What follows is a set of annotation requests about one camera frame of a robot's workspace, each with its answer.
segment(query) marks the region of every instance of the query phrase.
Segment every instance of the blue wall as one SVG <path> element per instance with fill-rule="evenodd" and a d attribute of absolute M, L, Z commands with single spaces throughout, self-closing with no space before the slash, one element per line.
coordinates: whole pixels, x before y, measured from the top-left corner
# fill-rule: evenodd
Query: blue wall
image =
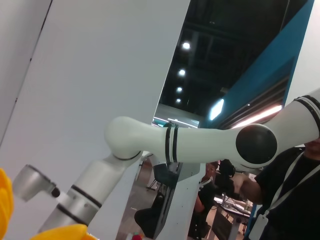
<path fill-rule="evenodd" d="M 267 46 L 224 96 L 221 114 L 213 121 L 207 116 L 201 123 L 202 128 L 217 127 L 225 118 L 289 74 L 291 82 L 313 3 L 314 0 L 308 0 Z"/>

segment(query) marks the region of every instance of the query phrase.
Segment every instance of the id badge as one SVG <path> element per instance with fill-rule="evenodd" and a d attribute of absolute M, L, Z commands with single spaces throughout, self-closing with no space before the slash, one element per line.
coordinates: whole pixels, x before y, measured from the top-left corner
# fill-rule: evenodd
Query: id badge
<path fill-rule="evenodd" d="M 256 219 L 255 224 L 249 234 L 249 239 L 259 240 L 267 224 L 268 224 L 268 218 L 260 214 Z"/>

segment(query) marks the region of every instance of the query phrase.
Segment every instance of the yellow object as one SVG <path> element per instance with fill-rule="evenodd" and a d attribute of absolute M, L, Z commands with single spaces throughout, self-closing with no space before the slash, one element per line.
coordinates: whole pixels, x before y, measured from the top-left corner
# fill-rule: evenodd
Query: yellow object
<path fill-rule="evenodd" d="M 0 239 L 3 239 L 14 211 L 14 197 L 10 179 L 0 168 Z"/>
<path fill-rule="evenodd" d="M 86 225 L 75 224 L 41 232 L 30 240 L 97 240 L 97 238 L 87 233 Z"/>

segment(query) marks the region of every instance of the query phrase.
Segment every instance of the black shirt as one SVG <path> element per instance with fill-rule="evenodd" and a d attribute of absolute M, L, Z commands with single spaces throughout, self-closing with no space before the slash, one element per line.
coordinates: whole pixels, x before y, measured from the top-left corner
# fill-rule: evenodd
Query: black shirt
<path fill-rule="evenodd" d="M 195 212 L 193 210 L 188 233 L 189 237 L 198 237 L 199 239 L 201 239 L 202 233 L 204 233 L 204 231 L 206 230 L 207 215 L 214 205 L 215 192 L 216 188 L 213 182 L 209 182 L 199 188 L 198 196 L 204 206 L 204 210 L 202 212 Z"/>
<path fill-rule="evenodd" d="M 263 195 L 259 214 L 270 207 L 276 191 L 283 183 L 289 166 L 303 152 L 303 148 L 290 148 L 281 153 L 255 180 Z M 302 157 L 283 184 L 280 197 L 294 188 L 308 173 L 320 164 L 319 160 Z M 268 225 L 260 240 L 317 239 L 320 215 L 320 171 L 299 185 L 279 206 L 267 215 Z"/>

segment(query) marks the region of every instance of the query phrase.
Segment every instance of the white lanyard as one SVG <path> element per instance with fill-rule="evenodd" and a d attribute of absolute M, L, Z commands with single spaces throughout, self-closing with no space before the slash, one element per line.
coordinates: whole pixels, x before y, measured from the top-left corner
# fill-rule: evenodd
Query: white lanyard
<path fill-rule="evenodd" d="M 204 185 L 210 183 L 211 181 L 212 181 L 212 176 L 211 176 L 207 181 L 201 182 L 201 183 L 199 184 L 199 187 L 201 188 L 201 187 L 203 187 Z"/>
<path fill-rule="evenodd" d="M 315 169 L 313 169 L 311 172 L 309 172 L 294 188 L 292 188 L 291 190 L 289 190 L 286 194 L 284 194 L 282 197 L 279 198 L 279 195 L 281 193 L 281 190 L 284 186 L 284 183 L 286 181 L 286 179 L 290 176 L 291 172 L 293 171 L 293 169 L 295 168 L 298 160 L 301 158 L 301 156 L 304 154 L 304 152 L 302 152 L 295 160 L 294 162 L 290 165 L 288 171 L 285 174 L 283 183 L 281 184 L 281 186 L 279 187 L 279 189 L 276 191 L 273 200 L 271 202 L 270 207 L 265 211 L 264 213 L 264 217 L 267 216 L 267 214 L 269 213 L 270 210 L 276 208 L 277 206 L 279 206 L 284 200 L 286 200 L 286 198 L 291 194 L 291 192 L 298 187 L 300 184 L 302 184 L 305 180 L 307 180 L 308 178 L 310 178 L 312 175 L 314 175 L 316 172 L 318 172 L 320 170 L 320 165 L 318 165 Z"/>

